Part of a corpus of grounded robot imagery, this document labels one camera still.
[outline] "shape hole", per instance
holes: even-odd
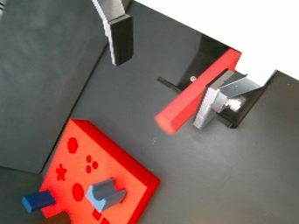
[[[91,166],[87,166],[87,173],[91,173]]]
[[[87,156],[87,162],[91,163],[91,156]]]
[[[81,201],[84,198],[83,186],[79,183],[72,186],[72,197],[76,201]]]
[[[77,148],[79,148],[79,143],[77,143],[77,139],[75,137],[69,138],[68,141],[68,150],[71,154],[75,154],[77,152]]]
[[[92,167],[93,167],[93,169],[99,168],[99,163],[96,161],[92,163]]]

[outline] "metal screw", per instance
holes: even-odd
[[[233,112],[237,112],[243,107],[245,100],[247,98],[244,96],[240,96],[239,98],[228,99],[225,105]]]
[[[191,82],[195,82],[195,81],[196,81],[196,77],[192,76],[192,77],[191,77]]]

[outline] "metal bracket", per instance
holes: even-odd
[[[5,2],[6,2],[6,0],[0,0],[0,20],[1,20],[1,17],[4,15]]]
[[[271,78],[267,84],[260,87],[244,74],[225,70],[207,86],[193,121],[195,127],[201,129],[209,120],[219,115],[224,118],[221,121],[228,127],[236,128],[263,94]]]
[[[111,59],[115,66],[133,56],[133,18],[125,14],[121,0],[92,0],[103,19]]]

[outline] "gray wall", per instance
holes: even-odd
[[[8,1],[0,23],[1,166],[41,171],[105,45],[91,0]]]

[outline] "star-shaped hole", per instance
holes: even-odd
[[[56,172],[57,172],[57,180],[65,180],[65,172],[67,172],[67,169],[63,168],[63,165],[60,164],[60,168],[56,169]]]

